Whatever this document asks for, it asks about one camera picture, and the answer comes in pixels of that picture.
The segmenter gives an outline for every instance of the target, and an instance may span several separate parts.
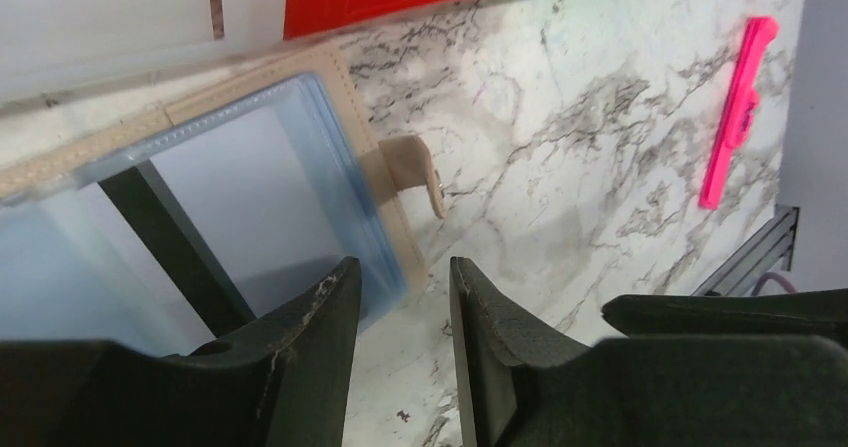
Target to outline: beige fabric pouch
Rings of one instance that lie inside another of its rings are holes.
[[[410,292],[420,290],[427,281],[428,267],[410,232],[398,191],[425,187],[434,214],[443,218],[445,208],[438,173],[427,146],[417,136],[377,142],[343,56],[331,43],[273,58],[253,71],[6,169],[0,172],[0,199],[8,199],[15,194],[32,191],[40,185],[49,185],[57,179],[70,177],[76,169],[89,162],[306,72],[320,77],[332,108],[344,128],[350,149],[355,153],[370,184],[382,224]]]

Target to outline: card holder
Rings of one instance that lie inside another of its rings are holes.
[[[366,328],[427,279],[398,190],[445,215],[426,145],[367,118],[325,44],[0,173],[0,338],[188,353],[347,255]]]

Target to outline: white wall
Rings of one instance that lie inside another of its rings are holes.
[[[778,201],[801,208],[800,290],[848,287],[848,0],[806,0]]]

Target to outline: marble countertop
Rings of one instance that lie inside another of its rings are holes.
[[[421,134],[450,209],[403,193],[430,285],[357,341],[345,445],[461,445],[448,260],[573,338],[625,293],[688,294],[772,214],[803,0],[478,0],[339,37],[380,136]],[[721,207],[697,197],[745,21],[781,24]],[[252,62],[0,108],[0,166]]]

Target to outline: pink plastic clip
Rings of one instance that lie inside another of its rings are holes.
[[[748,20],[713,155],[707,167],[704,188],[701,190],[700,205],[705,209],[718,208],[733,151],[748,140],[754,111],[760,103],[760,96],[754,89],[757,71],[765,57],[766,47],[777,37],[779,29],[780,26],[772,17],[752,17]]]

